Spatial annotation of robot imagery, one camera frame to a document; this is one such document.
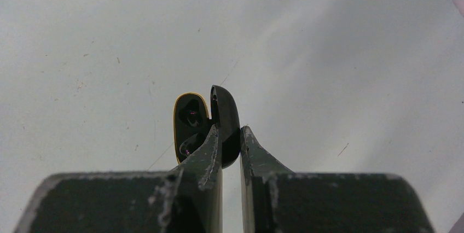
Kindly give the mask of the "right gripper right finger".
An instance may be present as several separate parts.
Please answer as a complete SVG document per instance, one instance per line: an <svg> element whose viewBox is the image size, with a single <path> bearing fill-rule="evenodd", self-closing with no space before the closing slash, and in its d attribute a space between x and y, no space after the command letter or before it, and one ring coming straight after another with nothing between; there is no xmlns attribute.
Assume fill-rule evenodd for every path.
<svg viewBox="0 0 464 233"><path fill-rule="evenodd" d="M415 190L391 173L294 172L241 129L244 232L433 232Z"/></svg>

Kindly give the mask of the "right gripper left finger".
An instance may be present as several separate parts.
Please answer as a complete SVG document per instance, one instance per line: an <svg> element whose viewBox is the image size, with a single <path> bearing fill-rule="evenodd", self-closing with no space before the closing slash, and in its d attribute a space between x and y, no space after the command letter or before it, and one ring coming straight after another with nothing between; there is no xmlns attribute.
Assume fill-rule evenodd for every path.
<svg viewBox="0 0 464 233"><path fill-rule="evenodd" d="M222 150L203 145L170 171L57 173L32 195L16 232L221 232Z"/></svg>

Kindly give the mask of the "black earbud charging case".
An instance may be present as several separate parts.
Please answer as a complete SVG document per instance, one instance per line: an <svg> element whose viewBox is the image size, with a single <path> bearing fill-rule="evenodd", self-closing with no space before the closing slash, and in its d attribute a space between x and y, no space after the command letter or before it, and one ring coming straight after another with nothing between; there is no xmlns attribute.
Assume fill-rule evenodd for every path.
<svg viewBox="0 0 464 233"><path fill-rule="evenodd" d="M222 167L232 165L240 153L240 120L232 94L225 88L212 85L210 92L211 109L205 99L194 92L180 95L173 110L173 133L176 159L182 163L200 148L214 125L219 132L222 147ZM203 119L200 127L192 128L179 118L184 109L198 111Z"/></svg>

